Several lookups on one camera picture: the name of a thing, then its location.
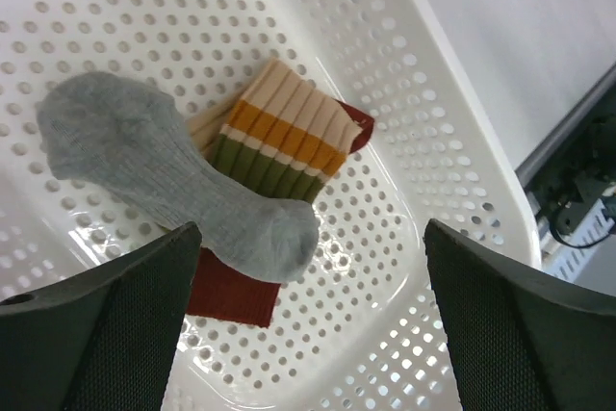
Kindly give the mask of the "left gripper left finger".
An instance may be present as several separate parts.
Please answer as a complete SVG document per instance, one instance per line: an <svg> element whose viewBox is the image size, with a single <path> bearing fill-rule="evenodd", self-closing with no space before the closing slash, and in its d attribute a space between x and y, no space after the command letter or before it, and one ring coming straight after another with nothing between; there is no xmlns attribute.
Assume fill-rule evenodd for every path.
<svg viewBox="0 0 616 411"><path fill-rule="evenodd" d="M2 301L2 409L160 409L200 245L188 223Z"/></svg>

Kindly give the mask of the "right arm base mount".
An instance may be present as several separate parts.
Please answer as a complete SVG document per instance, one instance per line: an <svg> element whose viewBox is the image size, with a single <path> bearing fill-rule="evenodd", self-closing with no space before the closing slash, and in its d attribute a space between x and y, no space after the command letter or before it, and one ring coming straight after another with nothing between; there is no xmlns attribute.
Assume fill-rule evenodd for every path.
<svg viewBox="0 0 616 411"><path fill-rule="evenodd" d="M525 191L539 206L553 238L572 235L597 200L615 218L615 201L604 192L615 185L615 110L590 112L532 175Z"/></svg>

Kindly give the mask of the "grey sock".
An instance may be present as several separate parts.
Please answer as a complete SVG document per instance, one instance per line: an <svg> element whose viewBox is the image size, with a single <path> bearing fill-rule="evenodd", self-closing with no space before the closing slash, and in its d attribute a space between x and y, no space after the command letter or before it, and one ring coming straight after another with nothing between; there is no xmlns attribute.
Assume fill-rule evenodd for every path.
<svg viewBox="0 0 616 411"><path fill-rule="evenodd" d="M215 170L170 95L88 72L51 90L37 121L57 179L100 186L166 229L194 222L204 247L256 280L295 281L309 266L319 239L312 206L263 197Z"/></svg>

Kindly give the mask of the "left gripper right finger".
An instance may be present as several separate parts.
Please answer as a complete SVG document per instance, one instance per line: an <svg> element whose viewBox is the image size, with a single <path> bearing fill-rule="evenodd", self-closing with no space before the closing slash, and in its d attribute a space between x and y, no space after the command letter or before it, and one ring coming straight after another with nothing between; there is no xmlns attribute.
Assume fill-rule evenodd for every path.
<svg viewBox="0 0 616 411"><path fill-rule="evenodd" d="M612 410L615 298L433 219L424 244L465 410Z"/></svg>

